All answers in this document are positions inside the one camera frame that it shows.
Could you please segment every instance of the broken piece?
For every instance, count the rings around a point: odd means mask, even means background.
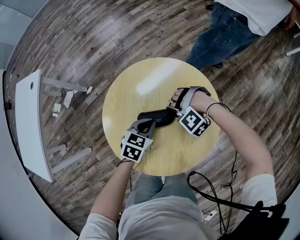
[[[88,91],[86,92],[86,94],[89,94],[90,92],[92,92],[93,87],[89,86]]]
[[[69,91],[69,92],[67,92],[66,97],[65,97],[65,100],[64,100],[64,106],[65,106],[66,108],[69,108],[69,107],[70,107],[70,103],[71,103],[73,94],[74,94],[74,91]]]
[[[61,104],[55,103],[53,112],[54,113],[60,113],[60,108],[61,108]]]

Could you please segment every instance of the table top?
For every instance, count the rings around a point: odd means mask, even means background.
[[[40,81],[38,70],[16,84],[15,122],[24,166],[51,182],[40,124]]]
[[[103,105],[103,128],[113,152],[121,158],[121,139],[139,113],[166,108],[177,88],[190,86],[205,87],[218,101],[209,80],[183,61],[152,58],[125,69],[110,86]],[[209,154],[219,130],[211,121],[210,127],[197,139],[175,119],[172,124],[155,130],[151,150],[134,168],[153,176],[185,172]]]

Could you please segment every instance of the person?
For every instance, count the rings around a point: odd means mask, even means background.
[[[266,36],[284,18],[285,29],[290,29],[296,9],[299,0],[215,0],[210,27],[194,42],[187,63],[198,70],[222,68],[222,61]]]
[[[176,91],[172,97],[172,106],[175,106],[180,92]],[[212,103],[215,101],[211,97],[197,91],[190,106],[204,113]],[[245,162],[241,203],[252,206],[258,201],[263,201],[264,206],[277,204],[271,155],[260,137],[220,105],[213,106],[209,116],[228,135]],[[122,162],[116,168],[96,198],[79,240],[116,239],[116,222],[133,165],[134,162]],[[238,225],[246,215],[247,212],[240,211],[235,224]],[[160,177],[141,173],[128,197],[119,224],[121,240],[214,240],[219,236],[217,231],[203,223],[197,198],[187,185],[184,173],[165,177],[164,184]]]

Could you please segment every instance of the round wooden table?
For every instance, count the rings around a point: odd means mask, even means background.
[[[177,88],[190,86],[205,87],[218,101],[209,80],[199,70],[180,60],[152,58],[124,70],[110,86],[103,105],[103,128],[113,152],[121,158],[121,139],[139,113],[166,108]],[[183,173],[209,154],[219,130],[212,121],[197,139],[175,119],[168,126],[156,128],[151,150],[134,168],[153,176]]]

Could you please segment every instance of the blue jeans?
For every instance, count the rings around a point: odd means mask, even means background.
[[[165,177],[164,184],[160,177],[141,173],[127,199],[125,208],[133,204],[167,196],[186,197],[197,203],[196,195],[188,186],[187,176],[184,173]]]
[[[210,28],[198,36],[187,63],[199,70],[218,64],[244,51],[260,37],[251,32],[244,15],[215,3]]]

